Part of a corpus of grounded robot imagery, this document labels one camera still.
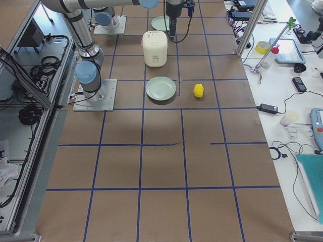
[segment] blue joint cap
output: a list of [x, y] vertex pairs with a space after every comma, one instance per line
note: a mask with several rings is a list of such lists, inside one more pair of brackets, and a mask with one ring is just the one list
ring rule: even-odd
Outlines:
[[94, 63], [84, 60], [75, 67], [75, 76], [82, 84], [93, 82], [97, 74], [97, 68]]
[[99, 25], [108, 26], [111, 23], [112, 17], [107, 12], [99, 12], [95, 14], [95, 20]]
[[141, 6], [147, 9], [153, 9], [157, 6], [158, 0], [139, 0]]

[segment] black phone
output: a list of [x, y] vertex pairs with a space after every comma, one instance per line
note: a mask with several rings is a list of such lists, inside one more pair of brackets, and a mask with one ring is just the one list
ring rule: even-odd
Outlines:
[[307, 89], [302, 81], [302, 79], [300, 77], [294, 77], [293, 79], [293, 83], [297, 89], [297, 91], [299, 92], [305, 92]]

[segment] metal base plate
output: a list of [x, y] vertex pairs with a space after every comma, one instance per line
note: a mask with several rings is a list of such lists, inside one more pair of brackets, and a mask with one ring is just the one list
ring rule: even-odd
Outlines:
[[117, 18], [119, 19], [120, 24], [117, 28], [113, 29], [113, 31], [110, 31], [108, 29], [104, 29], [101, 25], [98, 25], [94, 29], [94, 34], [96, 34], [96, 35], [124, 34], [125, 29], [126, 29], [127, 17], [126, 16], [117, 16]]
[[[115, 96], [117, 89], [117, 79], [105, 79], [102, 80], [102, 85], [107, 88], [107, 96], [103, 101], [98, 102], [88, 102], [82, 101], [74, 104], [74, 111], [113, 111], [115, 104]], [[83, 88], [80, 85], [78, 92], [83, 92]], [[75, 101], [84, 100], [84, 95], [78, 95]]]

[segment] white desk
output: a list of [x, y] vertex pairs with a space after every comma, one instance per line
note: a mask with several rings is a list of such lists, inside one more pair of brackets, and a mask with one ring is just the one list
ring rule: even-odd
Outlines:
[[[270, 3], [277, 16], [277, 21], [286, 22], [291, 16], [295, 17], [285, 0], [270, 0]], [[258, 24], [253, 33], [255, 43], [260, 40], [268, 41], [270, 38], [278, 36], [284, 25], [280, 23]], [[292, 35], [284, 34], [284, 36], [285, 38], [295, 37], [294, 33]], [[313, 50], [310, 44], [300, 44], [300, 47], [302, 51]], [[249, 50], [246, 49], [242, 58], [248, 52]], [[307, 90], [323, 94], [323, 79], [319, 75], [320, 72], [323, 72], [323, 59], [319, 59], [315, 53], [304, 56], [307, 61], [305, 64], [307, 67], [306, 72], [296, 74], [293, 71], [293, 67], [286, 67], [285, 65], [274, 63], [267, 71], [262, 68], [259, 69], [263, 76], [261, 84], [259, 84], [258, 75], [252, 73], [249, 67], [245, 67], [256, 105], [261, 103], [274, 105], [279, 108], [280, 112], [283, 112], [285, 109], [284, 100], [293, 93], [297, 93], [292, 83], [293, 77], [301, 77]], [[252, 51], [245, 64], [254, 67], [260, 58], [262, 58], [261, 55]], [[298, 113], [299, 119], [297, 123], [310, 124], [309, 113], [314, 107], [323, 108], [323, 98], [312, 93], [295, 95], [287, 101], [287, 110]], [[290, 139], [287, 129], [279, 125], [282, 115], [270, 115], [259, 112], [259, 116], [269, 146], [271, 146], [273, 141], [277, 140], [283, 143], [296, 141], [317, 148], [314, 138], [311, 138], [305, 131], [300, 131], [296, 139]], [[323, 231], [323, 225], [308, 216], [296, 200], [292, 191], [296, 175], [296, 164], [287, 149], [282, 149], [282, 152], [286, 153], [289, 157], [276, 160], [274, 164], [295, 231]], [[304, 153], [313, 153], [313, 150], [307, 147]], [[296, 182], [295, 192], [305, 208], [313, 214], [310, 200], [300, 175]]]

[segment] red bottle cap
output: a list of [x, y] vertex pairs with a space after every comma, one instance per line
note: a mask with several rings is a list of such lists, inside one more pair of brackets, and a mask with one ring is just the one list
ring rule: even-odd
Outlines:
[[278, 49], [278, 47], [274, 47], [274, 48], [272, 48], [272, 53], [273, 53], [273, 54], [278, 54], [278, 53], [279, 53], [279, 49]]

